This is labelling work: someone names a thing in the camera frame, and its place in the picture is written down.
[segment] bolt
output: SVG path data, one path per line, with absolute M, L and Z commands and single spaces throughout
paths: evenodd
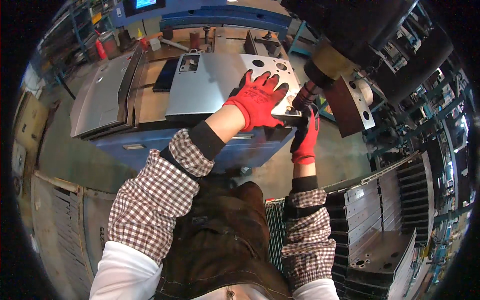
M 267 32 L 267 34 L 264 36 L 264 39 L 271 40 L 272 39 L 272 32 L 271 31 Z
M 208 44 L 208 33 L 210 32 L 210 25 L 204 26 L 204 31 L 205 31 L 205 40 L 204 44 Z

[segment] black elastic cuff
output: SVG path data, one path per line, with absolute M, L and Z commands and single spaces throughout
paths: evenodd
M 160 151 L 160 157 L 163 158 L 164 160 L 168 161 L 169 163 L 171 163 L 172 165 L 174 165 L 177 169 L 179 169 L 183 174 L 187 175 L 188 177 L 190 177 L 191 179 L 193 179 L 194 181 L 198 181 L 200 177 L 196 177 L 194 175 L 192 175 L 190 172 L 188 172 L 187 170 L 185 170 L 184 167 L 182 167 L 181 164 L 179 164 L 179 162 L 173 157 L 172 153 L 170 152 L 170 149 L 167 147 L 165 147 L 165 149 L 163 149 L 162 151 Z
M 225 147 L 225 143 L 205 121 L 201 121 L 197 126 L 190 129 L 188 135 L 192 143 L 198 147 L 208 160 L 213 160 Z
M 283 209 L 283 221 L 286 222 L 288 219 L 299 219 L 306 216 L 310 216 L 316 212 L 318 212 L 324 204 L 309 206 L 309 207 L 294 207 L 292 206 L 289 201 L 285 201 L 285 208 Z
M 292 193 L 308 192 L 315 189 L 318 189 L 316 175 L 292 179 Z

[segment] white long sleeve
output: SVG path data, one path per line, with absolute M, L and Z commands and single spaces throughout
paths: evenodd
M 154 296 L 163 265 L 124 244 L 108 241 L 98 263 L 98 272 L 90 291 L 91 300 L 147 300 Z M 260 288 L 252 285 L 236 285 L 219 288 L 196 300 L 225 298 L 226 289 L 235 292 L 234 299 L 266 300 Z M 309 282 L 293 293 L 296 300 L 338 300 L 333 280 L 328 278 Z

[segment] red work glove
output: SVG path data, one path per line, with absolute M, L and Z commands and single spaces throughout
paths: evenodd
M 297 127 L 293 138 L 290 153 L 295 164 L 309 165 L 315 162 L 313 147 L 317 143 L 318 130 L 320 129 L 320 116 L 318 107 L 310 105 L 303 111 L 303 126 Z
M 288 84 L 283 83 L 274 91 L 280 76 L 275 74 L 269 79 L 270 72 L 267 71 L 252 82 L 252 73 L 252 69 L 245 73 L 239 87 L 233 89 L 223 105 L 235 105 L 240 109 L 245 118 L 243 132 L 258 126 L 283 126 L 282 121 L 272 117 L 272 109 L 287 94 Z

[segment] wire rack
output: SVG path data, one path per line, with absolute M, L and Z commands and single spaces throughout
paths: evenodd
M 280 272 L 283 272 L 281 249 L 286 232 L 286 225 L 283 222 L 284 202 L 285 198 L 265 202 L 268 229 L 270 230 L 270 241 L 268 243 L 269 261 Z

